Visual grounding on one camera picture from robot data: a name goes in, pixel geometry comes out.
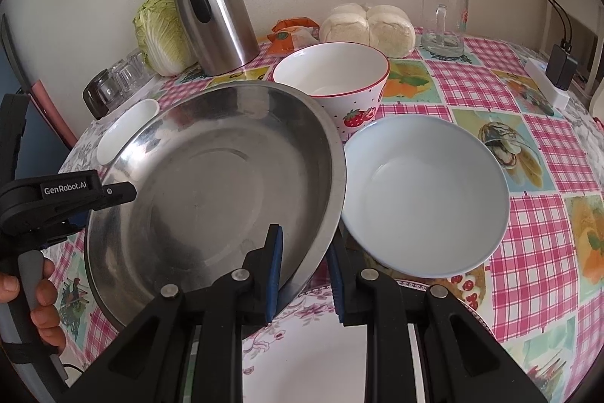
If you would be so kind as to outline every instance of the stainless steel basin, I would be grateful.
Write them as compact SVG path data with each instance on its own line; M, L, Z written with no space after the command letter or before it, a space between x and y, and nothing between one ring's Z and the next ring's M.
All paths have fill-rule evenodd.
M122 149L104 184L130 181L130 204L93 212L86 270L117 327L167 283L206 287L283 226L278 309L304 287L342 210L345 160L319 104L274 82L234 82L180 102Z

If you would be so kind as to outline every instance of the human hand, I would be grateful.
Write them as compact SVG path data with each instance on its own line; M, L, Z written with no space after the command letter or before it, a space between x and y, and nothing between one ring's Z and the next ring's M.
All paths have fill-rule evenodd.
M54 306L58 292L56 287L48 280L54 272L54 263L44 260L43 279L35 289L35 297L40 306L31 311L31 320L38 328L41 339L54 347L59 348L61 354L66 346L63 330L59 326L59 313ZM0 303L8 303L19 295L19 280L11 275L0 272Z

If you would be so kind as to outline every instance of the strawberry print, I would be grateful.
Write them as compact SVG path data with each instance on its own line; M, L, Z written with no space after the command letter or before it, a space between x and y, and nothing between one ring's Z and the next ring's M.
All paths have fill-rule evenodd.
M368 109L368 110L365 112L365 114L364 114L364 116L363 116L363 120L364 120L365 122L369 122L369 120L371 120L371 119L372 119L374 116L376 116L377 111L378 111L378 110L377 110L375 107L371 107L371 108L369 108L369 109Z
M356 110L351 110L344 117L344 125L347 127L358 127L363 125L365 118L365 112L360 111L358 108Z

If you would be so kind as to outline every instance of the small white bowl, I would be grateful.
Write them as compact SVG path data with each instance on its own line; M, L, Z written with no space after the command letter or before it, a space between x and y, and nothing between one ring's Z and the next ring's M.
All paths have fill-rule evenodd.
M433 116L378 120L344 146L342 219L377 261L422 278L466 273L499 246L510 196L474 137Z
M379 50L360 43L329 42L283 59L273 80L312 96L346 140L375 118L389 73L390 62Z
M105 166L119 154L131 137L159 113L159 103L155 99L143 99L111 125L97 147L97 160Z

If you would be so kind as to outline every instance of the tablecloth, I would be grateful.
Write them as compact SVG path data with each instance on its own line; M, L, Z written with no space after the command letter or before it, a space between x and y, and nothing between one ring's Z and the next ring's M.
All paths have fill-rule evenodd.
M263 44L254 61L229 75L207 78L193 68L159 81L146 96L165 109L221 82L270 79L279 59L268 56L267 48ZM511 128L526 144L529 151L519 154L519 163L505 169L511 212L496 252L464 275L419 280L445 285L475 309L548 400L556 403L572 393L604 344L604 164L596 153L604 149L604 138L576 100L564 115L547 104L523 69L525 58L535 56L522 47L477 37L466 39L466 52L455 60L416 47L405 59L391 60L376 118L427 114L476 135L482 126L495 122ZM96 145L119 113L91 124L62 172L95 168L104 174L96 160ZM585 148L592 152L586 154ZM92 297L83 251L84 232L46 254L57 264L51 280L59 289L56 305L62 325L86 367L117 331ZM406 278L369 256L367 260ZM324 265L319 270L315 285L325 279Z

